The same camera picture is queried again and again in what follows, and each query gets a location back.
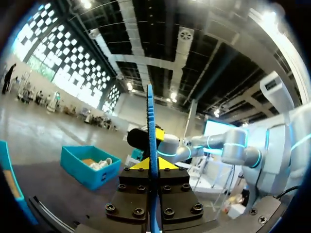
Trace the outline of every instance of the teal bin edge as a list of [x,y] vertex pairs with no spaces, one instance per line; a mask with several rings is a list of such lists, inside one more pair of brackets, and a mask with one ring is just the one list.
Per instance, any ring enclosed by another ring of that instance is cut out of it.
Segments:
[[12,173],[12,177],[13,177],[13,180],[15,182],[16,188],[20,194],[19,198],[15,198],[16,202],[19,204],[20,208],[23,210],[24,214],[29,219],[29,221],[33,225],[37,225],[38,221],[36,220],[35,216],[31,212],[31,210],[30,210],[30,208],[29,208],[29,206],[28,206],[28,204],[24,198],[24,195],[23,195],[23,193],[22,193],[22,191],[18,185],[16,176],[15,176],[15,173],[14,173],[14,170],[12,167],[7,142],[2,141],[2,140],[0,140],[0,164],[4,170],[10,170]]
[[[93,159],[95,162],[111,158],[113,163],[98,171],[90,168],[81,160]],[[95,146],[63,146],[61,166],[78,182],[90,190],[95,190],[115,177],[120,169],[121,159]]]

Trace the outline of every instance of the black metal plate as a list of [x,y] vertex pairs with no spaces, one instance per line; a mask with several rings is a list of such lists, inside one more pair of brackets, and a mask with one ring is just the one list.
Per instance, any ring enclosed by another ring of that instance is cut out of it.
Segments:
[[186,170],[170,169],[170,171],[160,170],[160,185],[189,183],[189,174]]
[[[196,195],[193,192],[183,192],[174,194],[162,194],[160,197],[161,201],[161,215],[164,224],[191,221],[202,217],[203,210],[194,214],[191,209],[199,203]],[[175,212],[172,218],[166,218],[163,215],[163,211],[166,208],[172,208]]]
[[149,183],[148,170],[138,171],[138,169],[130,169],[122,171],[119,176],[122,184],[147,185]]
[[[116,207],[112,213],[106,211],[106,215],[111,219],[124,220],[130,222],[144,222],[147,219],[147,195],[133,194],[117,191],[112,198],[111,204]],[[141,208],[145,214],[141,218],[133,216],[133,210]]]
[[108,219],[106,216],[91,217],[86,225],[99,230],[100,232],[124,232],[126,233],[142,233],[146,232],[146,223],[144,224],[131,224],[127,222],[115,221]]

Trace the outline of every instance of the gray floor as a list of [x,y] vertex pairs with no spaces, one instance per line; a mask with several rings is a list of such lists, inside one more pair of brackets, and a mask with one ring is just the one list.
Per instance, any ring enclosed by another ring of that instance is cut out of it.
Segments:
[[0,129],[0,139],[8,142],[14,165],[59,161],[64,145],[95,145],[123,162],[133,150],[119,132],[65,114],[48,114],[43,107],[23,104],[10,95],[0,99]]
[[[43,107],[23,104],[10,95],[1,96],[0,139],[8,142],[24,196],[38,196],[56,216],[71,226],[74,220],[84,222],[85,214],[103,214],[118,179],[109,181],[95,192],[87,190],[61,168],[62,146],[95,145],[124,163],[133,148],[122,138],[119,132],[93,127],[65,114],[48,114]],[[198,198],[206,207],[208,219],[214,219],[216,212],[211,202],[216,197],[198,195]],[[228,217],[220,214],[218,220],[225,222]]]

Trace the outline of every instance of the person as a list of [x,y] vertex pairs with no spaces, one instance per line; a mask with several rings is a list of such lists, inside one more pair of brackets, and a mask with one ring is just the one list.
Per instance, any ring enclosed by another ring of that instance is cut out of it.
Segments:
[[9,71],[6,73],[6,75],[4,77],[4,85],[2,88],[2,94],[5,94],[9,88],[10,80],[11,80],[11,76],[12,76],[14,67],[16,67],[16,63],[11,66],[11,68],[9,69]]
[[37,93],[37,96],[35,97],[35,102],[36,102],[36,104],[37,105],[39,105],[40,104],[40,102],[41,102],[41,100],[42,100],[42,91],[39,91],[38,93]]
[[45,107],[47,107],[50,104],[51,100],[52,100],[52,97],[51,95],[49,95],[45,100]]

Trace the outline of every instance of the screw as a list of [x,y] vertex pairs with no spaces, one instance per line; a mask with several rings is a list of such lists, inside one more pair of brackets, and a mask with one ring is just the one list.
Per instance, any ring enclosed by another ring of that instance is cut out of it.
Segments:
[[190,184],[188,183],[184,183],[182,186],[181,186],[181,190],[184,191],[184,192],[187,192],[191,189],[190,187]]
[[260,224],[265,224],[267,222],[267,217],[265,216],[260,216],[259,219],[258,219],[258,222]]
[[143,185],[140,185],[140,186],[137,187],[137,190],[138,190],[139,192],[143,192],[143,191],[145,191],[145,189],[146,189],[146,187],[143,186]]
[[203,210],[203,205],[200,204],[200,203],[197,203],[197,204],[195,204],[195,205],[192,207],[191,212],[192,212],[193,214],[198,214],[198,213],[200,213],[202,210]]
[[112,213],[112,212],[114,212],[116,210],[116,207],[113,204],[107,204],[105,206],[105,209],[106,209],[107,212]]
[[124,189],[126,188],[126,185],[124,185],[124,184],[119,184],[119,185],[118,185],[118,188],[124,190]]
[[171,190],[172,189],[171,189],[171,187],[169,185],[166,185],[166,186],[163,187],[163,192],[164,193],[169,193]]
[[137,218],[143,217],[145,215],[145,211],[141,208],[135,208],[133,210],[133,215],[134,217],[137,217]]
[[257,214],[257,209],[256,208],[251,208],[249,211],[250,215],[256,215]]
[[171,218],[174,216],[175,211],[172,208],[166,208],[163,213],[165,218]]

